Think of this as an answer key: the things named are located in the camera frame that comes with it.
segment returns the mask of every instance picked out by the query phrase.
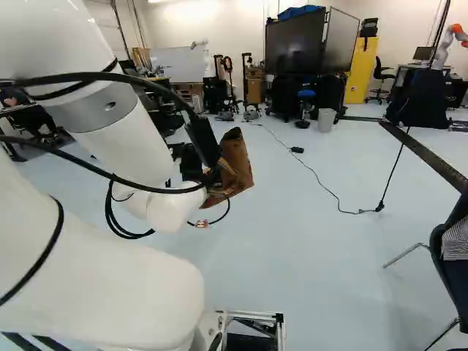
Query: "whiteboard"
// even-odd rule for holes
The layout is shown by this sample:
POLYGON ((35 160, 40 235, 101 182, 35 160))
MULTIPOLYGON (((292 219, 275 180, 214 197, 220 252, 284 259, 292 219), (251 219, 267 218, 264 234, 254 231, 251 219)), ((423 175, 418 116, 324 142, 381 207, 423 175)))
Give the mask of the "whiteboard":
POLYGON ((203 82, 205 76, 205 45, 198 45, 193 50, 189 46, 178 48, 160 48, 150 50, 151 66, 165 66, 164 75, 171 83, 203 82))

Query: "office chair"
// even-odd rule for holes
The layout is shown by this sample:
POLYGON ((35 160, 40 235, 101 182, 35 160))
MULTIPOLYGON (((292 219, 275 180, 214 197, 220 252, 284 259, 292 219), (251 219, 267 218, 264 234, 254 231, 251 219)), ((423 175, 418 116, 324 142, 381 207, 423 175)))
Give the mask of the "office chair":
POLYGON ((312 106, 315 105, 315 97, 317 94, 312 90, 310 83, 304 83, 303 88, 298 92, 299 99, 299 121, 295 122, 297 128, 309 128, 310 122, 305 119, 305 112, 312 111, 312 106))
POLYGON ((431 347, 433 347, 443 336, 445 336, 445 334, 451 331, 458 324, 460 325, 460 331, 462 333, 468 333, 468 324, 467 324, 468 315, 464 313, 463 310, 460 308, 462 303, 465 306, 468 305, 468 301, 466 301, 468 299, 467 292, 453 289, 453 282, 449 281, 449 278, 446 272, 446 265, 450 264, 449 262, 453 262, 453 261, 444 261, 442 259, 442 235, 445 233, 445 231, 449 227, 450 226, 447 224, 439 224, 438 226, 434 228, 434 230, 432 230, 432 233, 429 239, 429 245, 425 245, 423 243, 417 243, 411 246, 410 248, 408 248, 406 251, 402 252, 399 256, 395 257, 394 259, 390 260, 388 263, 383 265, 383 268, 388 268, 392 264, 398 262, 400 259, 408 255, 410 252, 415 251, 419 247, 423 247, 424 249, 427 249, 431 253, 432 262, 434 263, 434 266, 437 269, 437 273, 439 274, 439 277, 444 283, 444 286, 448 292, 448 295, 450 296, 453 304, 456 307, 456 310, 458 312, 458 317, 455 318, 452 322, 450 322, 447 328, 435 340, 433 340, 433 342, 430 343, 430 345, 427 346, 427 348, 424 349, 424 351, 427 351, 431 347))
POLYGON ((387 99, 388 97, 381 97, 380 94, 389 94, 390 92, 388 90, 383 90, 382 86, 383 83, 385 82, 386 79, 395 79, 395 75, 384 75, 382 74, 383 71, 386 71, 387 69, 392 69, 391 67, 382 67, 382 62, 380 61, 379 56, 375 56, 375 60, 377 61, 377 65, 374 69, 374 78, 381 80, 380 87, 378 89, 371 89, 371 93, 375 93, 375 97, 367 97, 364 101, 367 103, 371 100, 377 100, 379 104, 382 104, 382 100, 387 99))

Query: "chair leg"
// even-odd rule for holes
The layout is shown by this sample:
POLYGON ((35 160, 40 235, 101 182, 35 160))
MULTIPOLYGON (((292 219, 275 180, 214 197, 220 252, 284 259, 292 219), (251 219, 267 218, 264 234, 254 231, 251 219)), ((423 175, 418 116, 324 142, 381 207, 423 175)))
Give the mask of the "chair leg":
POLYGON ((423 243, 417 243, 411 246, 410 248, 406 249, 403 251, 401 254, 399 254, 397 257, 393 258, 392 260, 388 261, 386 264, 383 265, 383 268, 386 269, 390 267, 392 264, 400 261, 403 257, 405 257, 407 254, 415 251, 418 247, 424 247, 429 250, 429 246, 423 244, 423 243))
POLYGON ((433 347, 437 342, 439 342, 439 340, 441 338, 443 338, 445 336, 445 334, 447 334, 449 331, 451 331, 453 328, 455 328, 458 324, 460 323, 460 318, 455 318, 448 326, 447 328, 442 332, 442 334, 440 334, 437 339, 435 339, 429 346, 427 346, 426 349, 424 349, 424 351, 427 351, 429 350, 431 347, 433 347))

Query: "black cable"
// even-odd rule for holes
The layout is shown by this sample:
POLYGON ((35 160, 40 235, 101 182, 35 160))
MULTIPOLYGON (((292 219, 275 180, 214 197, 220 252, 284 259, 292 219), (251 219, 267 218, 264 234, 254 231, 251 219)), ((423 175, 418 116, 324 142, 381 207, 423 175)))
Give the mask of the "black cable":
POLYGON ((104 207, 104 213, 105 213, 105 219, 107 224, 109 225, 109 228, 119 237, 123 239, 128 239, 128 240, 135 240, 135 239, 140 239, 144 238, 145 236, 154 234, 156 231, 154 229, 147 230, 143 234, 137 234, 130 232, 129 230, 126 230, 123 228, 117 221, 116 216, 113 213, 112 209, 112 187, 113 187, 113 181, 109 181, 109 187, 107 189, 107 194, 105 197, 105 207, 104 207))
MULTIPOLYGON (((212 225, 212 224, 215 224, 221 220, 223 220, 227 214, 229 213, 229 210, 231 209, 231 200, 230 198, 227 196, 227 195, 224 195, 226 197, 226 200, 227 200, 227 208, 226 208, 226 212, 221 216, 219 217, 218 219, 215 219, 214 221, 212 222, 208 222, 209 225, 212 225)), ((192 227, 196 227, 197 225, 194 224, 194 223, 191 223, 191 222, 187 222, 187 224, 190 224, 192 227)))
POLYGON ((124 203, 125 201, 129 200, 133 196, 134 192, 130 194, 129 196, 125 197, 123 200, 117 200, 114 198, 114 196, 110 196, 112 200, 116 201, 117 203, 124 203))
MULTIPOLYGON (((407 134, 410 132, 411 127, 408 127, 407 129, 407 134)), ((400 160, 400 156, 401 156, 401 152, 403 151, 403 143, 401 143, 401 146, 400 146, 400 151, 398 151, 398 155, 396 156, 396 160, 395 160, 395 163, 393 164, 393 168, 390 172, 390 175, 388 177, 388 180, 387 180, 387 184, 385 185, 385 190, 383 192, 383 195, 382 195, 382 199, 380 199, 379 201, 379 205, 375 208, 375 211, 376 212, 380 212, 381 210, 384 209, 385 205, 383 203, 383 200, 385 199, 385 196, 387 194, 387 190, 388 190, 388 187, 390 186, 390 181, 392 179, 392 176, 393 176, 393 172, 395 172, 395 168, 396 168, 396 164, 398 163, 398 161, 400 160)))
MULTIPOLYGON (((164 86, 161 86, 159 84, 156 84, 154 82, 144 80, 141 78, 136 78, 132 77, 129 75, 120 75, 116 73, 109 73, 109 72, 79 72, 79 73, 67 73, 67 74, 62 74, 62 75, 50 75, 50 76, 44 76, 44 77, 38 77, 38 78, 30 78, 30 79, 23 79, 23 80, 0 80, 0 87, 16 87, 16 88, 26 88, 29 86, 43 86, 43 85, 50 85, 50 84, 57 84, 57 83, 73 83, 73 82, 79 82, 81 84, 84 83, 92 83, 97 80, 106 80, 106 81, 112 81, 112 82, 119 82, 119 83, 127 83, 127 84, 132 84, 132 85, 137 85, 137 86, 142 86, 143 88, 148 88, 152 90, 156 94, 160 94, 161 96, 171 99, 174 101, 175 106, 185 110, 188 115, 189 115, 189 120, 191 122, 196 122, 199 120, 198 115, 196 112, 193 111, 193 109, 185 102, 183 101, 177 94, 173 93, 171 90, 165 88, 164 86)), ((160 189, 160 188, 153 188, 152 186, 146 186, 142 184, 137 184, 132 181, 128 181, 126 179, 120 178, 115 174, 106 172, 105 170, 96 167, 82 159, 79 159, 71 154, 68 154, 62 150, 56 150, 54 148, 51 148, 47 145, 41 144, 41 143, 33 143, 29 140, 25 140, 23 138, 19 137, 9 137, 6 135, 0 135, 0 141, 4 141, 6 143, 17 143, 21 145, 28 145, 33 148, 38 148, 43 151, 47 151, 51 154, 54 154, 56 156, 61 157, 62 159, 66 159, 67 161, 70 161, 72 163, 75 163, 76 165, 80 165, 81 167, 84 167, 87 170, 90 170, 93 173, 96 173, 99 176, 102 176, 104 178, 109 179, 109 189, 107 190, 107 196, 106 196, 106 202, 105 202, 105 217, 107 224, 109 225, 109 228, 118 236, 121 238, 125 239, 138 239, 142 238, 145 236, 148 236, 150 234, 155 233, 153 229, 148 230, 147 232, 143 234, 135 234, 132 233, 126 229, 124 229, 117 221, 115 218, 115 215, 113 213, 112 209, 112 185, 114 182, 120 183, 122 185, 126 185, 129 187, 132 187, 134 189, 139 189, 143 190, 146 192, 155 192, 158 194, 186 194, 189 192, 195 192, 199 189, 202 189, 205 187, 205 184, 201 183, 197 186, 193 186, 191 188, 186 188, 186 189, 160 189)), ((119 202, 123 202, 128 200, 132 195, 128 196, 124 200, 117 200, 119 202)), ((222 220, 223 218, 226 217, 227 213, 230 210, 230 200, 229 198, 227 199, 227 210, 226 213, 217 219, 216 221, 211 222, 210 224, 214 224, 222 220)))
POLYGON ((202 189, 205 187, 205 184, 198 184, 197 186, 193 186, 191 188, 186 188, 186 189, 160 189, 160 188, 153 188, 152 186, 146 186, 138 183, 134 183, 133 181, 128 181, 126 179, 120 178, 118 175, 115 175, 113 173, 106 172, 105 170, 96 167, 95 165, 86 162, 82 159, 77 158, 76 156, 73 156, 71 154, 68 154, 65 151, 55 149, 51 146, 47 146, 43 143, 35 143, 34 141, 30 141, 27 139, 23 139, 21 137, 10 137, 8 135, 0 135, 0 141, 3 141, 5 143, 11 143, 11 144, 21 144, 21 145, 28 145, 33 148, 38 148, 40 150, 46 151, 50 154, 54 154, 58 157, 61 157, 62 159, 65 159, 67 161, 70 161, 72 163, 75 163, 76 165, 79 165, 87 170, 90 170, 93 173, 96 173, 99 176, 102 176, 103 178, 106 178, 110 181, 115 181, 116 183, 120 183, 122 185, 127 185, 131 188, 135 188, 138 190, 143 190, 145 192, 155 192, 157 194, 187 194, 189 192, 196 192, 197 190, 202 189))
POLYGON ((48 75, 44 77, 30 78, 30 79, 18 79, 0 80, 0 88, 3 87, 18 87, 27 88, 30 86, 47 86, 49 84, 57 83, 74 83, 74 82, 95 82, 97 80, 105 80, 109 82, 135 84, 136 86, 142 86, 147 88, 156 94, 160 94, 162 97, 171 99, 175 105, 181 107, 189 114, 190 121, 198 120, 198 115, 195 111, 180 98, 179 95, 173 93, 171 90, 151 82, 150 80, 144 80, 138 77, 132 77, 131 75, 120 75, 117 73, 109 72, 78 72, 78 73, 64 73, 62 75, 48 75))
POLYGON ((48 257, 50 256, 50 253, 52 252, 54 246, 56 245, 56 242, 59 239, 59 236, 61 233, 61 229, 64 225, 64 208, 62 207, 59 201, 57 201, 56 199, 54 199, 54 201, 57 204, 59 215, 58 215, 56 227, 53 230, 52 235, 50 236, 50 239, 44 248, 44 251, 42 251, 39 258, 31 266, 31 268, 26 272, 26 274, 19 280, 19 282, 16 283, 10 290, 8 290, 0 298, 0 307, 3 306, 6 302, 8 302, 11 298, 15 297, 15 295, 18 294, 21 291, 21 289, 24 288, 26 284, 28 284, 31 278, 35 276, 36 273, 44 265, 45 261, 48 259, 48 257))
POLYGON ((299 161, 299 163, 301 163, 305 168, 307 168, 308 170, 310 170, 311 172, 313 172, 313 174, 315 175, 315 178, 317 179, 317 183, 328 193, 330 194, 331 196, 333 196, 336 200, 337 200, 337 204, 336 204, 336 208, 338 209, 339 212, 341 212, 342 214, 365 214, 367 212, 376 212, 375 210, 361 210, 360 208, 357 210, 357 211, 345 211, 345 210, 342 210, 341 209, 341 203, 340 203, 340 198, 338 195, 336 195, 334 192, 332 192, 328 187, 326 187, 320 180, 320 177, 319 175, 317 174, 317 172, 310 166, 306 165, 304 163, 304 161, 302 159, 300 159, 299 157, 297 157, 292 151, 291 151, 291 148, 289 146, 287 146, 285 143, 283 143, 280 139, 278 139, 278 137, 276 136, 275 133, 273 133, 269 128, 265 127, 263 124, 253 124, 253 123, 250 123, 252 126, 259 126, 259 127, 263 127, 263 129, 265 129, 267 132, 269 132, 271 135, 273 135, 273 137, 275 138, 275 140, 280 143, 281 145, 283 145, 287 150, 288 152, 295 158, 299 161))

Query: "black chair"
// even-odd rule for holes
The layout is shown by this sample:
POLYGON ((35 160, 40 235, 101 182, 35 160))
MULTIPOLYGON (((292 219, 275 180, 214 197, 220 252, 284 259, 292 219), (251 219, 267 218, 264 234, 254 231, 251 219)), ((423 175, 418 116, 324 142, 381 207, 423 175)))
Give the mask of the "black chair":
POLYGON ((382 104, 384 99, 388 100, 388 97, 381 97, 381 94, 389 94, 388 90, 383 90, 382 86, 386 79, 395 79, 395 75, 384 75, 382 74, 383 71, 387 69, 392 69, 392 67, 382 67, 382 62, 380 61, 379 56, 375 56, 375 60, 377 61, 377 65, 374 69, 374 78, 381 80, 380 87, 378 89, 371 89, 371 93, 375 93, 375 97, 367 97, 364 101, 367 103, 371 100, 377 100, 379 104, 382 104))
POLYGON ((452 299, 453 303, 455 304, 455 307, 458 312, 458 317, 455 318, 450 324, 447 326, 447 328, 435 339, 433 340, 432 343, 430 343, 429 346, 424 351, 429 350, 431 347, 433 347, 445 334, 447 334, 449 331, 451 331, 455 326, 458 324, 460 325, 460 331, 462 333, 468 333, 468 324, 467 324, 467 317, 468 315, 463 313, 463 310, 461 309, 461 306, 468 306, 468 293, 466 290, 464 291, 458 291, 457 289, 453 289, 453 282, 451 282, 448 278, 446 267, 447 264, 450 264, 452 261, 444 261, 442 259, 442 235, 445 233, 445 231, 451 227, 450 225, 446 224, 439 224, 432 230, 430 239, 429 239, 429 245, 425 245, 423 243, 417 243, 410 248, 408 248, 406 251, 401 253, 399 256, 395 257, 388 263, 383 265, 383 268, 388 268, 392 264, 396 263, 406 255, 408 255, 410 252, 415 251, 419 247, 423 247, 425 249, 428 249, 428 251, 431 253, 432 257, 432 262, 435 265, 435 268, 437 269, 437 273, 439 274, 442 282, 444 283, 445 289, 448 292, 448 295, 452 299))

